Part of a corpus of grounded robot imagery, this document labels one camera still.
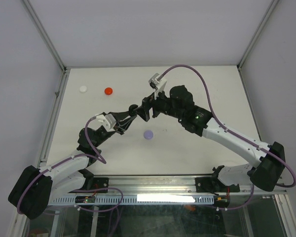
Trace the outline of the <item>black round charging case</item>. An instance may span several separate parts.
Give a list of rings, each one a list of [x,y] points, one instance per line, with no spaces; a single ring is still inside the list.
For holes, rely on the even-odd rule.
[[[129,106],[128,112],[129,112],[130,117],[137,115],[137,111],[136,111],[137,108],[138,108],[138,105],[136,105],[136,104]]]

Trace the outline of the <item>purple round earbud charging case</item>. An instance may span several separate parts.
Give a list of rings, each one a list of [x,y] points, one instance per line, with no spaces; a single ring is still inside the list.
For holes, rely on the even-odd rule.
[[[151,130],[146,130],[143,136],[145,139],[150,140],[154,137],[154,133]]]

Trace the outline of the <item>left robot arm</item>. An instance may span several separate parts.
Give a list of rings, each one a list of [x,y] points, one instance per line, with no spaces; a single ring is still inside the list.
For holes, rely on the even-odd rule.
[[[124,134],[135,112],[101,113],[90,118],[79,132],[77,153],[58,162],[36,168],[26,167],[12,191],[8,201],[33,220],[40,216],[48,204],[74,190],[83,192],[93,188],[93,174],[87,167],[95,162],[106,163],[98,147],[114,134]]]

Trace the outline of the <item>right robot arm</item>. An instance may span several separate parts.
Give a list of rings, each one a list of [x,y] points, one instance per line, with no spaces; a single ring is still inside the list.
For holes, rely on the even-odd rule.
[[[164,92],[144,98],[134,112],[143,120],[157,117],[160,113],[178,119],[182,127],[192,134],[215,141],[235,152],[245,161],[244,165],[221,165],[214,169],[211,187],[222,191],[230,185],[253,184],[270,192],[274,190],[285,168],[285,152],[282,144],[272,145],[254,141],[244,135],[235,135],[228,127],[223,127],[212,112],[195,105],[193,95],[185,86],[175,86],[167,97]]]

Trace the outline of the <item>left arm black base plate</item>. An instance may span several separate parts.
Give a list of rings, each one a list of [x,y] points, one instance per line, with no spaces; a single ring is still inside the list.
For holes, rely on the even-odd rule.
[[[105,188],[109,187],[109,178],[108,177],[93,177],[88,183],[87,190],[101,189],[96,191],[96,193],[107,193],[108,190]]]

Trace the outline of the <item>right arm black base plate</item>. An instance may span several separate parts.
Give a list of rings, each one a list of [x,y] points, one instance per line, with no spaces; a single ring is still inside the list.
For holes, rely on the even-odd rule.
[[[211,177],[196,177],[195,187],[197,193],[211,193],[218,195],[218,193],[239,193],[239,185],[226,186],[218,179]]]

